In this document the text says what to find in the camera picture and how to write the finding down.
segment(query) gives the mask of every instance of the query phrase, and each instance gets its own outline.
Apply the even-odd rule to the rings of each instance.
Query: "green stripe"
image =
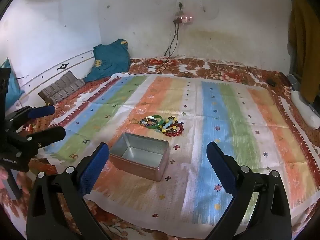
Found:
[[[239,166],[246,165],[253,172],[258,172],[261,167],[259,148],[257,141],[252,134],[247,119],[243,117],[242,111],[235,97],[235,93],[229,84],[219,84],[224,104],[226,105],[229,117],[229,125],[232,136],[232,145]],[[249,203],[245,220],[249,221],[253,213],[258,194],[253,194]]]
[[[128,81],[117,93],[108,101],[101,105],[98,111],[89,119],[89,121],[79,130],[78,133],[70,139],[55,153],[58,159],[70,161],[70,155],[80,154],[87,145],[82,143],[84,139],[91,140],[95,133],[99,132],[108,121],[115,115],[121,105],[136,91],[136,89],[145,80],[146,76],[136,76]]]

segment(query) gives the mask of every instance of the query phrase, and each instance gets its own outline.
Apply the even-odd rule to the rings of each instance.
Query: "blue gripper pad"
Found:
[[[220,150],[215,142],[211,142],[207,146],[207,158],[217,174],[225,192],[236,195],[236,178],[239,165],[236,161]]]
[[[42,106],[30,109],[28,117],[31,119],[40,118],[43,116],[48,116],[54,114],[56,108],[54,106]]]
[[[84,157],[78,164],[77,184],[81,197],[89,194],[109,158],[109,147],[105,143],[95,149],[91,156]]]

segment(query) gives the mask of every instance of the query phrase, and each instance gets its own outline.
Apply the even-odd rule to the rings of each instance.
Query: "brown curtain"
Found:
[[[301,95],[312,103],[320,85],[320,21],[307,0],[293,0],[289,43],[297,52],[294,72]]]

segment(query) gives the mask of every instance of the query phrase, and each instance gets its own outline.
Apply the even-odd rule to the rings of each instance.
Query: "beaded bracelet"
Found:
[[[163,129],[162,125],[158,126],[158,130],[161,131],[165,136],[169,136],[169,137],[175,137],[175,136],[179,136],[182,134],[183,132],[183,122],[178,123],[177,118],[175,118],[174,116],[170,116],[168,117],[168,119],[163,122],[164,125],[166,125],[171,119],[173,119],[173,123],[169,125],[169,127],[167,129]]]
[[[146,118],[143,118],[140,121],[140,125],[148,128],[148,129],[156,129],[162,123],[163,123],[163,119],[162,119],[162,117],[160,115],[148,116]]]

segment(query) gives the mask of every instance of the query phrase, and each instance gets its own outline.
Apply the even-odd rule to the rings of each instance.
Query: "colorful striped cloth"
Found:
[[[170,162],[161,182],[118,170],[108,162],[86,196],[132,224],[179,237],[208,235],[231,200],[206,157],[211,141],[239,165],[266,174],[279,171],[293,218],[319,198],[320,159],[289,109],[284,110],[286,103],[265,88],[118,74],[82,100],[75,111],[51,124],[64,126],[67,133],[44,151],[58,171],[77,165],[101,141],[112,147],[122,132],[170,143]],[[165,137],[139,125],[154,114],[177,117],[184,122],[183,134]],[[240,230],[245,229],[256,199],[255,194]]]

